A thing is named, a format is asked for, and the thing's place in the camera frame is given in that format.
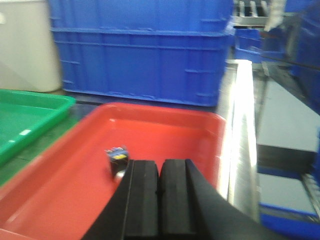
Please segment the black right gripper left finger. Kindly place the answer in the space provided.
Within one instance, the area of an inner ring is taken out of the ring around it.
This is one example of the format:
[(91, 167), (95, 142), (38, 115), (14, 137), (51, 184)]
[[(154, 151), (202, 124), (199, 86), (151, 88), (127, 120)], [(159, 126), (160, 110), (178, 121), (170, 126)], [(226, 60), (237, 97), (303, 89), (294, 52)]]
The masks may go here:
[(158, 168), (151, 160), (130, 160), (113, 196), (84, 234), (85, 240), (156, 240)]

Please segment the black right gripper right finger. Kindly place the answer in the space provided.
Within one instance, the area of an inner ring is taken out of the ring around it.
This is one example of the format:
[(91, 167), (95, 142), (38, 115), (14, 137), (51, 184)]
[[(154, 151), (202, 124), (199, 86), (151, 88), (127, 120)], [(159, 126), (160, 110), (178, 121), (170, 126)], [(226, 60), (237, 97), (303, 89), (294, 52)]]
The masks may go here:
[(190, 159), (167, 159), (160, 186), (164, 240), (275, 239), (274, 232), (224, 200)]

